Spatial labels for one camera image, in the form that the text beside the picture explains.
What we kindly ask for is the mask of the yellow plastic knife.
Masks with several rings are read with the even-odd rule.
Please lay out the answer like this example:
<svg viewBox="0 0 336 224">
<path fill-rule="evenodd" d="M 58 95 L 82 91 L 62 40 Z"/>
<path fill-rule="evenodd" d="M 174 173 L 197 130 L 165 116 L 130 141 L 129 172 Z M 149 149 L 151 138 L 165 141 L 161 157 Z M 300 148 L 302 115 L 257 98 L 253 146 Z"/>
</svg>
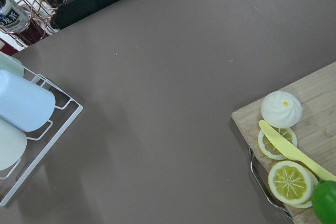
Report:
<svg viewBox="0 0 336 224">
<path fill-rule="evenodd" d="M 287 159 L 302 162 L 321 179 L 335 181 L 334 174 L 330 173 L 328 170 L 317 164 L 301 150 L 287 141 L 266 121 L 260 120 L 258 124 L 261 131 L 264 133 L 270 143 Z"/>
</svg>

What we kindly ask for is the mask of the green lime toy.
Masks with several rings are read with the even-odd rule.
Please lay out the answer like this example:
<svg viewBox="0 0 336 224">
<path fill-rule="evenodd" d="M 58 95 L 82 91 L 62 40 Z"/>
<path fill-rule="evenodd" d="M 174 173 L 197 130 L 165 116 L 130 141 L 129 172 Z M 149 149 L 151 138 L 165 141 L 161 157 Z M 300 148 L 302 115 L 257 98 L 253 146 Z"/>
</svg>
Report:
<svg viewBox="0 0 336 224">
<path fill-rule="evenodd" d="M 321 223 L 335 223 L 335 181 L 321 180 L 311 195 L 313 211 Z"/>
</svg>

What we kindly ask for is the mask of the light blue cup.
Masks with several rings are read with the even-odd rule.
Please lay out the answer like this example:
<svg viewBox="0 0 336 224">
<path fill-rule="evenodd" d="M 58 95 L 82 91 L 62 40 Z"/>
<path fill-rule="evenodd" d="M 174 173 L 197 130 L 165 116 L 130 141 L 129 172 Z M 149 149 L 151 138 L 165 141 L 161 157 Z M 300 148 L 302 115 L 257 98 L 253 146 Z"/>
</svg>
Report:
<svg viewBox="0 0 336 224">
<path fill-rule="evenodd" d="M 42 127 L 51 117 L 55 96 L 7 70 L 1 70 L 1 118 L 24 132 Z"/>
</svg>

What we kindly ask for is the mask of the white cup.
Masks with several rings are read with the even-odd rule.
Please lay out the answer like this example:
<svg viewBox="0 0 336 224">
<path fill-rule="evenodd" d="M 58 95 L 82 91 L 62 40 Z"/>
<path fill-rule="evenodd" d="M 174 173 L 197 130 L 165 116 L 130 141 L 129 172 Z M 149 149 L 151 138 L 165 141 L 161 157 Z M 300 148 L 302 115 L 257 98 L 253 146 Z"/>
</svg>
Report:
<svg viewBox="0 0 336 224">
<path fill-rule="evenodd" d="M 23 155 L 26 146 L 25 133 L 1 119 L 1 170 L 14 165 Z"/>
</svg>

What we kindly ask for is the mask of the lemon slice toy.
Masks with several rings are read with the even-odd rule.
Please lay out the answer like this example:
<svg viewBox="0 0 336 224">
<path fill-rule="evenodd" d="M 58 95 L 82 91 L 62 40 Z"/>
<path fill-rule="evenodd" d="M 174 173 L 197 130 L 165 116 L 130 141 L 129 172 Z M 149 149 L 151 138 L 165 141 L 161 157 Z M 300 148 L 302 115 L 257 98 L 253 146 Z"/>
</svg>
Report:
<svg viewBox="0 0 336 224">
<path fill-rule="evenodd" d="M 295 147 L 298 145 L 297 136 L 295 132 L 291 128 L 286 129 L 280 129 L 273 127 L 274 130 L 276 130 L 281 136 L 283 136 L 288 142 L 293 144 Z M 267 139 L 267 137 L 264 135 L 263 131 L 260 130 L 258 133 L 258 146 L 261 150 L 261 152 L 274 160 L 284 160 L 286 159 L 285 156 L 283 156 Z"/>
<path fill-rule="evenodd" d="M 300 209 L 312 206 L 311 196 L 317 183 L 312 172 L 292 161 L 277 162 L 268 174 L 268 185 L 273 195 Z"/>
</svg>

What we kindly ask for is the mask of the mint green cup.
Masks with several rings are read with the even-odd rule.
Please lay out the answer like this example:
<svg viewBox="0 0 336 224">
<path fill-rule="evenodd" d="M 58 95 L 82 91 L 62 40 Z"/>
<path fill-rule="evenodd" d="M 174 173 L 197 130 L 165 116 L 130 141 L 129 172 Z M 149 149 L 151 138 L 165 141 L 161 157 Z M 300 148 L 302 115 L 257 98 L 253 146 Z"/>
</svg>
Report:
<svg viewBox="0 0 336 224">
<path fill-rule="evenodd" d="M 19 77 L 24 77 L 24 67 L 22 63 L 12 56 L 1 52 L 1 70 L 9 71 Z"/>
</svg>

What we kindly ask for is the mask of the white steamed bun toy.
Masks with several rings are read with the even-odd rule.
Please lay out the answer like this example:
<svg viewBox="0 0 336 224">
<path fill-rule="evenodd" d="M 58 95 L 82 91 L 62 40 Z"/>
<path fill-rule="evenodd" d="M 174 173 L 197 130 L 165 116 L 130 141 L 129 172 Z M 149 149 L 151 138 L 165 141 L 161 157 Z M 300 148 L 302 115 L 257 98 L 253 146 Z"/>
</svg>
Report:
<svg viewBox="0 0 336 224">
<path fill-rule="evenodd" d="M 261 103 L 262 118 L 276 128 L 294 126 L 302 117 L 300 101 L 291 93 L 275 91 L 264 97 Z"/>
</svg>

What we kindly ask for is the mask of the wooden cutting board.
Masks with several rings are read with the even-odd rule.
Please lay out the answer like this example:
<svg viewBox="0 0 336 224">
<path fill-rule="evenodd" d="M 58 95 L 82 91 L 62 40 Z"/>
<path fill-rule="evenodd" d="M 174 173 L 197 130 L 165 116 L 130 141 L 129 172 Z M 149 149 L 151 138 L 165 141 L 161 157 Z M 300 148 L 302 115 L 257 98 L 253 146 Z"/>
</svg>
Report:
<svg viewBox="0 0 336 224">
<path fill-rule="evenodd" d="M 299 149 L 316 163 L 335 173 L 335 63 L 332 63 L 282 90 L 295 95 L 303 106 L 300 121 L 293 126 Z M 255 166 L 260 164 L 268 172 L 275 161 L 259 149 L 261 100 L 257 100 L 232 113 L 232 118 L 244 137 L 249 153 L 249 168 L 267 201 L 292 223 L 319 223 L 312 208 L 298 209 L 276 203 L 268 191 L 266 180 L 259 177 Z"/>
</svg>

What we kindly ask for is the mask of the oolong tea bottle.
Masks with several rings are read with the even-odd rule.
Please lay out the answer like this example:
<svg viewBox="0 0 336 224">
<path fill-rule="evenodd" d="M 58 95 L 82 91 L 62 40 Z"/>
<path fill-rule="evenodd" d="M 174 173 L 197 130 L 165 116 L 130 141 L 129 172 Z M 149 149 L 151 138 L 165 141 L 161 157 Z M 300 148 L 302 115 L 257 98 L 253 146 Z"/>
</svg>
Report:
<svg viewBox="0 0 336 224">
<path fill-rule="evenodd" d="M 14 0 L 1 0 L 1 28 L 7 33 L 19 33 L 27 30 L 30 24 L 30 12 Z"/>
</svg>

